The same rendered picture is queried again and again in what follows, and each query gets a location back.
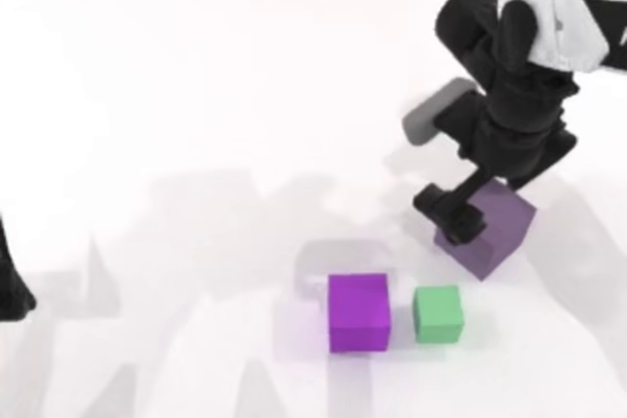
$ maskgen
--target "white table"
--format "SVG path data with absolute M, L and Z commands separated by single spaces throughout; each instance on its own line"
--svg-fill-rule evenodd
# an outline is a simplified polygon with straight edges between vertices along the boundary
M 41 304 L 0 328 L 0 410 L 624 417 L 627 82 L 579 78 L 580 146 L 525 190 L 529 239 L 481 284 L 410 210 L 469 171 L 401 129 L 462 73 L 443 2 L 0 0 L 0 208 Z M 371 269 L 392 350 L 329 357 L 322 275 Z M 451 283 L 461 342 L 412 345 L 411 290 Z

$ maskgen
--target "purple cube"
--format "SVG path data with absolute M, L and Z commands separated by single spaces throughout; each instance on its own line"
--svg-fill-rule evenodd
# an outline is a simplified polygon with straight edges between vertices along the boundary
M 328 317 L 331 352 L 385 351 L 392 332 L 387 275 L 330 275 Z
M 536 209 L 506 185 L 492 180 L 470 198 L 488 224 L 470 244 L 453 246 L 438 230 L 435 244 L 479 280 L 485 280 L 525 240 Z

